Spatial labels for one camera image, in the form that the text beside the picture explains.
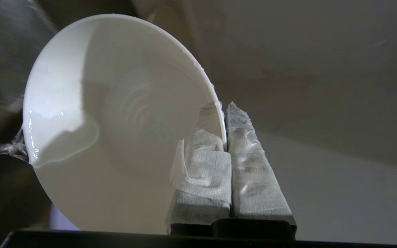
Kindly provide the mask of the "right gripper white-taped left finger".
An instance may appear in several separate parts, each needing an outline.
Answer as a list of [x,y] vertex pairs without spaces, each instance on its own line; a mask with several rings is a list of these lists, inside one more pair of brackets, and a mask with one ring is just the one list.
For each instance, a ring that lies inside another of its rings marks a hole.
[[178,141],[170,171],[174,189],[165,223],[169,235],[212,235],[230,218],[231,156],[220,102],[200,107],[192,133]]

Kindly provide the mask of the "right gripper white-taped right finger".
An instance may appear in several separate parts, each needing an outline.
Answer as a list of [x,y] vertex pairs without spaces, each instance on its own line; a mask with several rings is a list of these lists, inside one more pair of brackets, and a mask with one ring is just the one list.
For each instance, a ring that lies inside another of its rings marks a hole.
[[296,220],[280,188],[248,114],[231,102],[226,110],[227,150],[232,159],[235,218]]

